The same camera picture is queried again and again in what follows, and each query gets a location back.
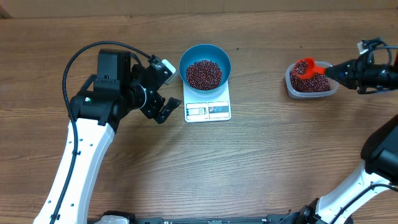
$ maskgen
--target scale display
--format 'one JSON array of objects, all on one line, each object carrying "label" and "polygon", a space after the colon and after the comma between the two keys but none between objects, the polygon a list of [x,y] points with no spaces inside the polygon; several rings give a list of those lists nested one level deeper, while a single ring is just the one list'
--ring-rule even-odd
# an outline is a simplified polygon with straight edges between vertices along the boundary
[{"label": "scale display", "polygon": [[188,123],[230,120],[228,84],[213,95],[200,95],[184,85],[184,107]]}]

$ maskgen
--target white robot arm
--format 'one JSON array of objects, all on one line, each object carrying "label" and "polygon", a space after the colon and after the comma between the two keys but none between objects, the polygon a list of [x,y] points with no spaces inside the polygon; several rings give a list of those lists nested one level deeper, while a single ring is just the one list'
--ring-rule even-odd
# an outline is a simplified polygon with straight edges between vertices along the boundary
[{"label": "white robot arm", "polygon": [[[368,174],[365,171],[365,161],[362,161],[354,172],[335,190],[319,199],[315,213],[324,222],[331,223],[345,205],[373,184],[389,184],[389,181],[377,174]],[[344,224],[346,219],[357,211],[357,209],[385,190],[388,190],[388,188],[378,187],[366,192],[346,209],[335,223]]]},{"label": "white robot arm", "polygon": [[[106,150],[113,141],[114,131],[109,124],[98,125],[97,120],[79,118],[76,121],[79,146],[75,168],[63,199],[56,223],[86,224],[88,206],[98,170]],[[50,223],[51,216],[67,178],[73,151],[72,124],[68,126],[65,151],[49,196],[34,224]]]}]

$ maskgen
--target wooden table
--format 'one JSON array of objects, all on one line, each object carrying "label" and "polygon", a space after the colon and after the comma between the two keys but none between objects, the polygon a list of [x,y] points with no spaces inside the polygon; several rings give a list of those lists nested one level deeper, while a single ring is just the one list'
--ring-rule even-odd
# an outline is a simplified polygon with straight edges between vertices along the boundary
[{"label": "wooden table", "polygon": [[[45,202],[67,135],[62,73],[77,50],[99,40],[175,66],[195,44],[220,46],[233,65],[233,118],[187,124],[182,106],[162,125],[129,114],[105,155],[90,218],[107,210],[187,218],[300,209],[359,164],[365,140],[397,113],[398,92],[358,95],[340,86],[328,98],[292,100],[286,68],[307,56],[356,58],[361,39],[398,44],[397,22],[396,10],[1,20],[0,223],[32,223]],[[69,96],[96,73],[99,49],[73,64]],[[181,80],[160,93],[182,99]],[[377,196],[354,214],[356,223],[397,223],[397,199]]]}]

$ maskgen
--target black cable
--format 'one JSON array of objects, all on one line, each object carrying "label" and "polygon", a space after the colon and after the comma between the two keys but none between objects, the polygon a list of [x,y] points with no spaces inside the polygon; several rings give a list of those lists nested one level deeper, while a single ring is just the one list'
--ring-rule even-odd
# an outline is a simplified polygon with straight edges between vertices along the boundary
[{"label": "black cable", "polygon": [[[373,42],[377,42],[377,43],[382,44],[382,45],[385,46],[385,47],[388,47],[387,43],[385,43],[383,40],[371,40],[371,41],[368,43],[368,45],[369,45],[370,43],[373,43]],[[373,51],[379,50],[379,49],[383,49],[383,48],[381,48],[381,47],[376,47],[375,49],[370,50],[370,51],[369,51],[369,54],[368,54],[367,60],[369,61],[370,56],[372,55],[372,52],[373,52]],[[387,52],[388,52],[389,61],[388,61],[387,65],[386,65],[386,68],[387,68],[388,65],[390,65],[391,62],[392,62],[392,53],[391,53],[391,50],[390,50],[390,49],[387,49]]]},{"label": "black cable", "polygon": [[90,75],[87,80],[84,82],[84,84],[81,86],[80,90],[87,90],[88,87],[91,86],[93,83],[94,79],[96,78],[96,75]]},{"label": "black cable", "polygon": [[130,45],[127,44],[123,44],[120,42],[115,42],[115,41],[99,41],[99,42],[95,42],[92,43],[90,45],[87,45],[86,47],[83,47],[82,49],[80,49],[78,52],[76,52],[74,54],[74,56],[69,60],[67,67],[65,68],[65,71],[63,72],[63,77],[62,77],[62,93],[63,93],[63,99],[65,100],[65,105],[67,106],[67,110],[68,110],[68,115],[70,117],[70,122],[72,124],[72,128],[73,128],[73,151],[72,151],[72,161],[70,162],[70,167],[69,167],[69,171],[68,171],[68,175],[67,178],[65,180],[65,183],[63,185],[62,191],[61,191],[61,195],[60,198],[58,199],[57,205],[55,206],[55,210],[53,215],[51,216],[51,221],[50,224],[54,224],[55,220],[58,219],[58,212],[61,209],[61,204],[63,201],[63,198],[65,196],[65,193],[67,192],[68,189],[68,185],[70,182],[70,178],[72,176],[72,172],[73,172],[73,168],[75,166],[75,162],[76,162],[76,157],[77,157],[77,149],[78,149],[78,135],[77,135],[77,127],[76,127],[76,118],[73,117],[72,114],[72,110],[70,109],[70,105],[69,105],[69,100],[68,100],[68,95],[67,95],[67,75],[68,75],[68,71],[69,68],[71,67],[73,61],[81,54],[83,53],[85,50],[95,47],[97,45],[104,45],[104,44],[111,44],[111,45],[118,45],[121,47],[125,47],[127,49],[133,50],[147,58],[150,58],[149,55],[145,54],[144,52],[136,49],[135,47],[131,47]]},{"label": "black cable", "polygon": [[138,62],[138,64],[139,65],[142,65],[141,64],[141,61],[139,60],[139,58],[137,57],[137,55],[136,54],[134,54],[134,53],[130,53],[130,57],[132,57],[136,62]]},{"label": "black cable", "polygon": [[337,221],[337,219],[340,217],[340,215],[344,213],[345,210],[347,210],[352,204],[354,204],[358,199],[360,199],[368,191],[374,190],[376,187],[387,187],[390,190],[398,192],[397,188],[395,188],[393,186],[390,186],[390,185],[387,185],[387,184],[373,184],[373,185],[370,185],[368,188],[363,190],[359,195],[357,195],[354,199],[352,199],[350,202],[348,202],[348,204],[346,204],[346,206],[344,206],[342,209],[340,209],[340,211],[337,213],[337,215],[334,217],[334,219],[331,221],[330,224],[334,224]]},{"label": "black cable", "polygon": [[380,50],[380,49],[398,49],[398,46],[384,46],[384,47],[376,47],[376,50]]}]

